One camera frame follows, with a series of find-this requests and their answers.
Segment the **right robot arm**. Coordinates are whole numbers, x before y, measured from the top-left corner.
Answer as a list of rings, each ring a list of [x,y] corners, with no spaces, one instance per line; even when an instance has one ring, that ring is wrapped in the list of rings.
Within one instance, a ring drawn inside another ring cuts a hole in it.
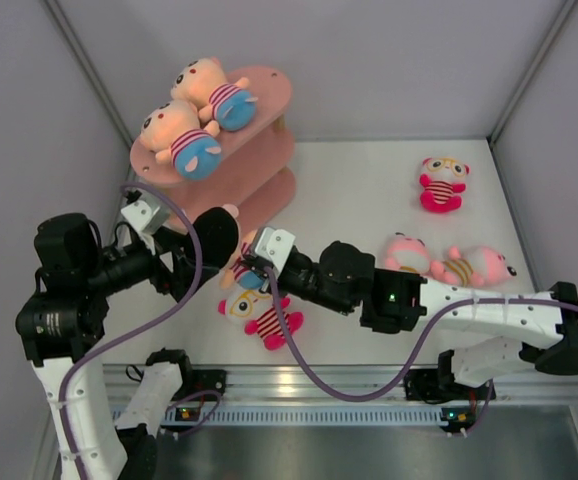
[[[373,255],[340,241],[330,244],[318,261],[295,246],[254,246],[242,262],[262,279],[275,306],[289,294],[343,315],[358,311],[361,326],[375,333],[421,330],[400,372],[378,390],[361,395],[328,385],[290,341],[301,370],[333,398],[360,403],[386,395],[407,375],[436,328],[487,337],[481,344],[439,355],[435,382],[449,397],[530,368],[553,376],[578,375],[578,305],[572,284],[560,282],[551,291],[525,295],[455,287],[380,269]]]

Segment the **black-haired boy doll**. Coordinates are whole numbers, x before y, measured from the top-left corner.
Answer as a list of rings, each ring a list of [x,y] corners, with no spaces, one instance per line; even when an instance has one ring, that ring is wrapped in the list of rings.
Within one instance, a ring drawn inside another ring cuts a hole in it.
[[[258,230],[242,234],[237,220],[237,208],[231,204],[213,207],[193,223],[200,241],[202,273],[199,287],[222,274],[223,289],[238,285],[248,290],[260,290],[264,280],[244,263],[245,254],[253,244]]]

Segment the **peach pig toy blue shorts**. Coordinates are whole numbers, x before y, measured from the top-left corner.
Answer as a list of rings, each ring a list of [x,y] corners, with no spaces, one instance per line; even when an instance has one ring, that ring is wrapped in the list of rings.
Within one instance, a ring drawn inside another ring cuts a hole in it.
[[[205,57],[178,73],[170,95],[193,104],[202,123],[216,121],[222,130],[234,132],[246,127],[257,112],[258,98],[250,85],[247,77],[229,80],[216,58]]]

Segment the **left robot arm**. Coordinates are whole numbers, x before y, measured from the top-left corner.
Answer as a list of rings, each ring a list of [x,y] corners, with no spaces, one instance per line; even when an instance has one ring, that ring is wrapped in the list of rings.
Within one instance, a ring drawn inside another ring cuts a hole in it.
[[[151,479],[159,422],[170,400],[188,397],[194,374],[181,350],[152,354],[138,390],[115,419],[101,359],[110,296],[143,281],[180,301],[194,279],[182,237],[166,228],[150,250],[136,234],[123,248],[103,246],[82,213],[43,222],[34,247],[41,266],[33,295],[15,321],[26,359],[40,380],[56,431],[64,479]]]

